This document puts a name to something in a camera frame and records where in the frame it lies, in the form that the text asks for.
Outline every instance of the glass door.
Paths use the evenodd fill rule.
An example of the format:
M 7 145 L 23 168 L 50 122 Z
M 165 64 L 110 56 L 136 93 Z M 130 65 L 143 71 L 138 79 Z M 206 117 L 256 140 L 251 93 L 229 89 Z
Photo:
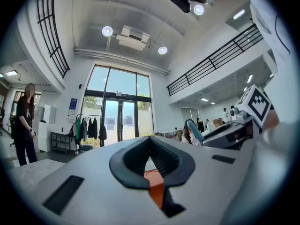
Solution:
M 105 100 L 104 126 L 106 127 L 107 139 L 104 145 L 117 143 L 118 141 L 118 114 L 119 101 Z
M 135 138 L 135 104 L 133 102 L 123 102 L 122 120 L 122 140 Z
M 107 132 L 105 146 L 135 138 L 135 103 L 106 99 L 104 125 Z

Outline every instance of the air conditioning unit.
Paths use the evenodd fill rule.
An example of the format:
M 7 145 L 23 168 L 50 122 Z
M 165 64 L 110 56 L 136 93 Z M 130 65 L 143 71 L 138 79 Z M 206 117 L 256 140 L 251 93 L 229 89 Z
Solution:
M 117 35 L 119 44 L 142 51 L 149 39 L 150 35 L 137 29 L 124 25 L 121 35 Z

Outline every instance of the long hair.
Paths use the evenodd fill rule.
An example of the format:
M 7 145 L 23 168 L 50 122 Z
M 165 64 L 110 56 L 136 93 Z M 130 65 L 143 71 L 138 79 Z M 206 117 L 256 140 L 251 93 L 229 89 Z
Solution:
M 29 86 L 33 87 L 33 95 L 30 98 L 30 104 L 28 105 L 27 103 L 27 99 L 30 96 L 30 90 L 29 90 Z M 34 119 L 34 97 L 35 97 L 35 93 L 36 93 L 36 87 L 34 86 L 34 84 L 29 83 L 26 88 L 25 88 L 25 92 L 24 92 L 24 97 L 22 98 L 21 102 L 24 103 L 24 108 L 25 108 L 25 114 L 27 113 L 27 110 L 29 109 L 30 112 L 30 117 L 31 119 Z
M 188 132 L 188 121 L 192 121 L 194 123 L 194 121 L 191 119 L 186 120 L 185 125 L 184 125 L 184 137 L 188 140 L 189 144 L 192 144 L 191 137 Z

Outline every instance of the black t-shirt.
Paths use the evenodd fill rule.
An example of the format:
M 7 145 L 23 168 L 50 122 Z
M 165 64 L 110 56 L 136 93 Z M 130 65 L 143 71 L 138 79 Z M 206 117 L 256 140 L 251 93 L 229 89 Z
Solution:
M 20 121 L 20 116 L 23 116 L 27 121 L 28 125 L 32 128 L 32 118 L 31 118 L 31 106 L 32 104 L 28 103 L 25 97 L 21 97 L 17 104 L 16 119 L 15 119 L 15 138 L 30 140 L 30 131 L 24 127 Z

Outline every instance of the staircase railing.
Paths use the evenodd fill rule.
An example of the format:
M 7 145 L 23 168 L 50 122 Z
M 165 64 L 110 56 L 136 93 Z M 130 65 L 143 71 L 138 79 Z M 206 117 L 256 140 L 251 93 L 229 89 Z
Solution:
M 49 56 L 52 58 L 62 78 L 64 78 L 70 68 L 62 51 L 57 34 L 54 0 L 37 0 L 37 15 L 37 23 L 40 25 Z
M 256 25 L 251 25 L 210 56 L 199 62 L 192 69 L 188 70 L 180 78 L 168 85 L 167 89 L 169 90 L 169 95 L 172 96 L 217 70 L 262 39 L 263 37 Z

